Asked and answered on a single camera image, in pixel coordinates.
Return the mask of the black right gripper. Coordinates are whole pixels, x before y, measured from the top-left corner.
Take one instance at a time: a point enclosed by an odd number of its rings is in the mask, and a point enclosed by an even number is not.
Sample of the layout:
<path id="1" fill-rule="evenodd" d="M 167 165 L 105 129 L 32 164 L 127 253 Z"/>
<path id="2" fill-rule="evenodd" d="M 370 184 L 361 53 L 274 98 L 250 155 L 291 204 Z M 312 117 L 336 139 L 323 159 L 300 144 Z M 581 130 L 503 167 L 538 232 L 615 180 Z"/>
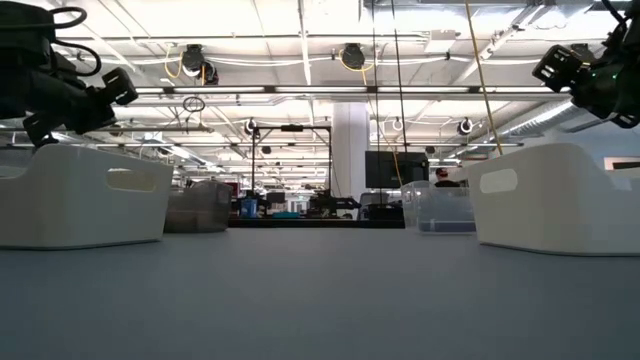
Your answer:
<path id="1" fill-rule="evenodd" d="M 575 106 L 622 129 L 640 124 L 640 56 L 593 64 L 571 56 L 568 63 Z"/>

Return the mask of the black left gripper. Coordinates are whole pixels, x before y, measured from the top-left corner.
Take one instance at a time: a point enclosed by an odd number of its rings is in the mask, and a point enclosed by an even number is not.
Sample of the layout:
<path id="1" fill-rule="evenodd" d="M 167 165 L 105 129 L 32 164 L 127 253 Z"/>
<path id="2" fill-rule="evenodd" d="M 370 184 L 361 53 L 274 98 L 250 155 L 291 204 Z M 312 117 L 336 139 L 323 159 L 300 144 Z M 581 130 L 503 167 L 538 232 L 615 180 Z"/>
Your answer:
<path id="1" fill-rule="evenodd" d="M 81 77 L 76 69 L 71 70 L 70 73 L 76 75 L 78 79 Z M 36 148 L 57 144 L 58 140 L 54 138 L 52 131 L 62 125 L 78 134 L 83 134 L 113 124 L 115 120 L 111 103 L 106 103 L 99 94 L 103 88 L 86 86 L 89 98 L 83 102 L 28 107 L 32 115 L 25 118 L 22 124 L 31 143 Z"/>

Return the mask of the tan framed dark panel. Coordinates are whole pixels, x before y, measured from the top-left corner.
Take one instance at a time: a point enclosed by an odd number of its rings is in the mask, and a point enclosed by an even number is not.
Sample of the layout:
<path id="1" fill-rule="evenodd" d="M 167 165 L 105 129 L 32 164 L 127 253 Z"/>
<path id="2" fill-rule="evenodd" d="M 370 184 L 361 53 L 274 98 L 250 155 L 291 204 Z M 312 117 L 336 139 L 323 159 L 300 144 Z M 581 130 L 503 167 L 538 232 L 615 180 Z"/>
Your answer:
<path id="1" fill-rule="evenodd" d="M 604 168 L 606 171 L 640 168 L 640 156 L 605 157 Z"/>

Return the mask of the white plastic bin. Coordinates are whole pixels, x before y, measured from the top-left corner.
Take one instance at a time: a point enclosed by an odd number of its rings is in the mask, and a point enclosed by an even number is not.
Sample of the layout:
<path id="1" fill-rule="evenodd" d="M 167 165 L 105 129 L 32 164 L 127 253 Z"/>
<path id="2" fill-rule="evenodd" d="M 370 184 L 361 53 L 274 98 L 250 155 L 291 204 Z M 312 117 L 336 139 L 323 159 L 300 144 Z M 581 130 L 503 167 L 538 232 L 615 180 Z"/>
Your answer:
<path id="1" fill-rule="evenodd" d="M 46 145 L 0 165 L 0 248 L 68 250 L 160 240 L 171 166 Z"/>
<path id="2" fill-rule="evenodd" d="M 483 245 L 572 256 L 640 256 L 640 168 L 606 171 L 571 143 L 468 167 Z"/>

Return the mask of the dark grey plastic bin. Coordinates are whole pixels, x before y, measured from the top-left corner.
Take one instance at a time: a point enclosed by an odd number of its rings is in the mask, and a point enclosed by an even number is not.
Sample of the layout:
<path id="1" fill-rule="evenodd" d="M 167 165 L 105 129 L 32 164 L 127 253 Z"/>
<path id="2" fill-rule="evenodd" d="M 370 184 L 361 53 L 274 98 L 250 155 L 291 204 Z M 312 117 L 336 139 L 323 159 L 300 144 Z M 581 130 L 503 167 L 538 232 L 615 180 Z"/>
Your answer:
<path id="1" fill-rule="evenodd" d="M 169 195 L 165 233 L 216 233 L 229 226 L 233 188 L 206 180 L 173 189 Z"/>

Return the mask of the person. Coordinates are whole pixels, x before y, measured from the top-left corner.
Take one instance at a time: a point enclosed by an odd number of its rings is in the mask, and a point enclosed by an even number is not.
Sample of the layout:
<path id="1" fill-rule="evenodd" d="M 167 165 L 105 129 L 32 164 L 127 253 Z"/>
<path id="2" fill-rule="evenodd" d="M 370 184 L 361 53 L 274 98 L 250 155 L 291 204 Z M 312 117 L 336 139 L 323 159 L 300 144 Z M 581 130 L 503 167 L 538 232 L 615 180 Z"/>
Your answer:
<path id="1" fill-rule="evenodd" d="M 449 178 L 448 170 L 444 167 L 437 168 L 435 171 L 436 182 L 434 186 L 437 188 L 459 188 L 461 184 Z"/>

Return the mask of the clear plastic bin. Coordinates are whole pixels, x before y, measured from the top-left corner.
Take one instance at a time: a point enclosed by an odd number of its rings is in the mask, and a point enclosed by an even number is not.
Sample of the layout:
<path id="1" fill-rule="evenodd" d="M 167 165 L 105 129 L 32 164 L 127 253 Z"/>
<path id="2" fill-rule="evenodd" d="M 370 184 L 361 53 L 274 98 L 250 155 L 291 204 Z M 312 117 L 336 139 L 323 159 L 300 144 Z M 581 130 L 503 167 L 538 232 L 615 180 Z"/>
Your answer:
<path id="1" fill-rule="evenodd" d="M 466 187 L 436 187 L 414 181 L 401 187 L 404 224 L 423 234 L 476 232 L 473 208 Z"/>

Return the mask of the black monitor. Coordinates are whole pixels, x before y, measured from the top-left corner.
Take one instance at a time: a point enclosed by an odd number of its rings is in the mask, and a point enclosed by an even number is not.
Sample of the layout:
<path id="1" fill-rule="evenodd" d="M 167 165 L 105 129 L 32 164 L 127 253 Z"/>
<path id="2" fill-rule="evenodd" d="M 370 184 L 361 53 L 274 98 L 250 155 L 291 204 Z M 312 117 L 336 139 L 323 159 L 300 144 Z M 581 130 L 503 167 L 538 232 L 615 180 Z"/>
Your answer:
<path id="1" fill-rule="evenodd" d="M 397 189 L 404 184 L 428 178 L 429 164 L 424 153 L 365 152 L 367 188 Z"/>

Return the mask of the white pillar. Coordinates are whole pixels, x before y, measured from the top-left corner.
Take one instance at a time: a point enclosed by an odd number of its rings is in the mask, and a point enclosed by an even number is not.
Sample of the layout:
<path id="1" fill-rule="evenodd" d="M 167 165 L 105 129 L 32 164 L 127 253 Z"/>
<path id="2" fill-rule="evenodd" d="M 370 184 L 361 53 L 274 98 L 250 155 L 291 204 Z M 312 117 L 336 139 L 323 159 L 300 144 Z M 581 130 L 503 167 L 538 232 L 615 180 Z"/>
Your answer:
<path id="1" fill-rule="evenodd" d="M 369 148 L 369 125 L 365 103 L 333 105 L 331 185 L 336 197 L 358 200 L 366 190 L 365 153 Z"/>

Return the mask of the black robot equipment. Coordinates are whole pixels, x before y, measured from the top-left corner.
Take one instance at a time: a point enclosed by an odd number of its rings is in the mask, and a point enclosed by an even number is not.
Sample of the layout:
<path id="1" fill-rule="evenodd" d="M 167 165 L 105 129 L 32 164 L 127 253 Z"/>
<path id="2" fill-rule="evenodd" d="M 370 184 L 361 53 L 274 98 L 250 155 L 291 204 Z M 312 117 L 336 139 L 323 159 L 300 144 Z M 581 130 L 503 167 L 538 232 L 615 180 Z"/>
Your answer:
<path id="1" fill-rule="evenodd" d="M 329 191 L 321 191 L 310 197 L 306 217 L 312 219 L 337 219 L 338 210 L 356 210 L 360 208 L 361 204 L 352 197 L 334 197 Z"/>

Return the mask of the black frame stand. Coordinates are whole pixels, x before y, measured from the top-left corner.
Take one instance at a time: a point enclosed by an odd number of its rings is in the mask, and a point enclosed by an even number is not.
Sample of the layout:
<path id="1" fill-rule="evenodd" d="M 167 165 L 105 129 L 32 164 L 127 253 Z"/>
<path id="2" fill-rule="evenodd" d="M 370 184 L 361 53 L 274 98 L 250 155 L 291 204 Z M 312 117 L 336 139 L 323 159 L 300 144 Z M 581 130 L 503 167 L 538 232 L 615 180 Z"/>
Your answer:
<path id="1" fill-rule="evenodd" d="M 251 129 L 251 188 L 249 197 L 257 198 L 256 195 L 256 147 L 261 145 L 264 140 L 274 131 L 286 132 L 286 133 L 299 133 L 304 131 L 311 131 L 317 138 L 323 141 L 323 144 L 328 148 L 328 155 L 326 159 L 310 159 L 310 162 L 315 167 L 320 162 L 324 162 L 326 165 L 326 180 L 328 181 L 327 189 L 332 190 L 331 176 L 333 172 L 333 147 L 332 141 L 332 127 L 331 126 L 315 126 L 315 125 L 301 125 L 301 124 L 284 124 L 279 126 L 259 126 L 254 125 Z"/>

